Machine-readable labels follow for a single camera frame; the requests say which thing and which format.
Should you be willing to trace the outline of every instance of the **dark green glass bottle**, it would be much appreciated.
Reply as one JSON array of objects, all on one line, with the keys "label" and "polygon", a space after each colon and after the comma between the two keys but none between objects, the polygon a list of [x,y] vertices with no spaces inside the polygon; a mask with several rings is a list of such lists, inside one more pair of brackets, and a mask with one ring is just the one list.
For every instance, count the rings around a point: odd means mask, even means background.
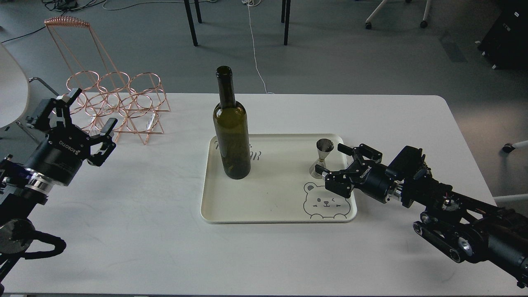
[{"label": "dark green glass bottle", "polygon": [[248,117],[246,110],[234,98],[231,68],[216,70],[220,103],[213,112],[214,129],[224,171],[232,179],[242,179],[251,169],[249,155]]}]

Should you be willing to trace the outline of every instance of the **chair wheel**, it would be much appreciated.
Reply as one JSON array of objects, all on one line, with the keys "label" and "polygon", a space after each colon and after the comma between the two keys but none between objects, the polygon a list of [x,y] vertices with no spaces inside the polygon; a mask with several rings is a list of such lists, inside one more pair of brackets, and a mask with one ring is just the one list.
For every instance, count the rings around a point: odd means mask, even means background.
[{"label": "chair wheel", "polygon": [[506,143],[503,147],[502,147],[502,151],[505,152],[505,153],[511,153],[515,148],[513,147],[513,145],[511,143]]}]

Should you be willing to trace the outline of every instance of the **bear illustration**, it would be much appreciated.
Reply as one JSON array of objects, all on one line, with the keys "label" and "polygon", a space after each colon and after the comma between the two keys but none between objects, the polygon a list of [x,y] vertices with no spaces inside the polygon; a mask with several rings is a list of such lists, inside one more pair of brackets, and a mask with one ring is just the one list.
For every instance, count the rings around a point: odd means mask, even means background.
[{"label": "bear illustration", "polygon": [[304,211],[310,215],[324,218],[336,218],[346,216],[350,213],[350,203],[347,199],[338,196],[325,189],[324,186],[317,186],[312,182],[304,185],[306,200],[304,201]]}]

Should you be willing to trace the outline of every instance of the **metal jigger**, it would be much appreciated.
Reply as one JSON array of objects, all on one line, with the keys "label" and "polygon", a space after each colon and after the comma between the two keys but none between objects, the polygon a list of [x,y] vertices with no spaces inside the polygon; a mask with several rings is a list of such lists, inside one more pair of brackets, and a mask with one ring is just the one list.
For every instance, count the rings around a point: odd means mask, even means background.
[{"label": "metal jigger", "polygon": [[317,141],[316,146],[319,158],[314,162],[314,164],[312,164],[312,166],[310,166],[309,172],[313,178],[322,179],[323,176],[315,172],[315,165],[321,165],[322,167],[326,167],[325,158],[334,149],[334,143],[329,139],[321,138]]}]

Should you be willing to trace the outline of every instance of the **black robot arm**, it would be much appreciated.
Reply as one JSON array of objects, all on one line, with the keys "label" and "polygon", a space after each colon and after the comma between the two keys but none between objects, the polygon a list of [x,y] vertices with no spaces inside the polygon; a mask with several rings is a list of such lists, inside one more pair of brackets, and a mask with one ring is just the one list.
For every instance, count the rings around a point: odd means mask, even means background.
[{"label": "black robot arm", "polygon": [[[95,136],[72,124],[70,106],[80,93],[81,89],[75,89],[56,99],[42,100],[26,120],[30,128],[44,132],[45,139],[24,165],[12,162],[12,155],[0,161],[0,282],[20,258],[52,257],[66,248],[61,238],[35,230],[28,216],[37,204],[46,203],[53,185],[68,186],[84,160],[101,166],[116,147],[111,137],[115,118]],[[99,151],[91,154],[90,148],[97,144],[101,144]],[[26,252],[33,240],[53,249]]]},{"label": "black robot arm", "polygon": [[457,263],[489,260],[514,276],[519,287],[528,286],[528,218],[433,179],[421,148],[404,147],[389,166],[365,144],[337,149],[354,161],[339,171],[316,166],[327,190],[349,198],[357,188],[381,203],[395,199],[407,208],[416,201],[426,207],[413,224],[418,235]]}]

